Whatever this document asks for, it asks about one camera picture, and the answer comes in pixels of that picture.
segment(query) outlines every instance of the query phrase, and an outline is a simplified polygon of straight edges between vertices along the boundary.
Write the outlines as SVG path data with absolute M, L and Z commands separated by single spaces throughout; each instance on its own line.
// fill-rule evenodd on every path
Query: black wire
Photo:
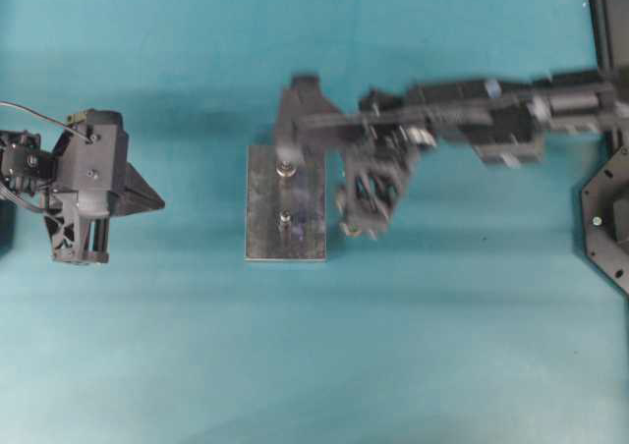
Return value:
M 81 132 L 77 131 L 76 129 L 69 127 L 67 125 L 64 125 L 63 123 L 61 123 L 58 120 L 55 120 L 54 118 L 50 118 L 47 117 L 46 115 L 42 115 L 39 112 L 35 112 L 34 110 L 25 107 L 24 105 L 20 105 L 17 103 L 13 103 L 13 102 L 6 102 L 3 100 L 0 100 L 0 107 L 9 107 L 9 108 L 15 108 L 16 110 L 21 110 L 23 112 L 27 112 L 29 114 L 31 114 L 33 117 L 38 118 L 39 120 L 43 120 L 44 122 L 48 122 L 51 123 L 53 125 L 56 125 L 58 127 L 63 128 L 65 131 L 72 133 L 73 135 L 85 140 L 87 143 L 91 143 L 91 140 L 86 137 L 84 134 L 82 134 Z

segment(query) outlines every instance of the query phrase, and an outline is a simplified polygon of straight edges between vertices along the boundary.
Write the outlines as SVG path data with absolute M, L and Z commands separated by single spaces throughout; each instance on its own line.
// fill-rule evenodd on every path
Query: screw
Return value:
M 297 168 L 290 162 L 280 161 L 277 164 L 277 174 L 280 177 L 293 177 L 297 172 Z
M 288 228 L 293 221 L 293 215 L 288 210 L 283 210 L 279 213 L 279 227 Z
M 29 167 L 35 168 L 37 167 L 37 164 L 39 164 L 39 159 L 37 159 L 37 156 L 35 156 L 34 154 L 30 154 L 27 157 L 27 165 Z

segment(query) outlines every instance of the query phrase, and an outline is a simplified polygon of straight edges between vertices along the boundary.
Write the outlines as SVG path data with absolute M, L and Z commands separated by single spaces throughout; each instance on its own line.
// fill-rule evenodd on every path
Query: teal background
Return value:
M 443 146 L 379 242 L 330 207 L 325 264 L 243 260 L 246 147 L 292 73 L 351 111 L 370 85 L 592 67 L 586 1 L 0 0 L 1 98 L 121 111 L 167 202 L 115 220 L 92 268 L 18 213 L 0 442 L 627 442 L 627 303 L 579 251 L 597 139 L 519 171 Z

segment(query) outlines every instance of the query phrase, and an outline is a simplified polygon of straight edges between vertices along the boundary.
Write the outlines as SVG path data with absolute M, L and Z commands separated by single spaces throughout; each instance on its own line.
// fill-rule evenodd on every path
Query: black mechanical part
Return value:
M 599 56 L 606 73 L 629 66 L 629 0 L 590 0 Z
M 588 258 L 629 294 L 629 148 L 622 146 L 583 187 Z
M 28 111 L 65 131 L 52 152 L 40 149 L 39 136 L 0 132 L 0 198 L 44 215 L 53 260 L 108 262 L 110 218 L 165 206 L 127 161 L 122 115 L 87 110 L 64 125 Z M 20 194 L 39 194 L 41 202 L 32 205 Z

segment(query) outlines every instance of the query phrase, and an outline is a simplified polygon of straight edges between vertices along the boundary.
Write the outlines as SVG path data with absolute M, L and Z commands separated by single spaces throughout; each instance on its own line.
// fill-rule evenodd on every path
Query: table surface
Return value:
M 122 112 L 168 204 L 115 220 L 90 268 L 52 263 L 18 213 L 0 442 L 629 439 L 627 302 L 580 251 L 596 138 L 550 138 L 519 171 L 445 145 L 377 243 L 330 206 L 326 263 L 244 261 L 246 148 L 292 73 L 351 111 L 370 85 L 592 67 L 587 0 L 0 0 L 0 25 L 1 97 Z

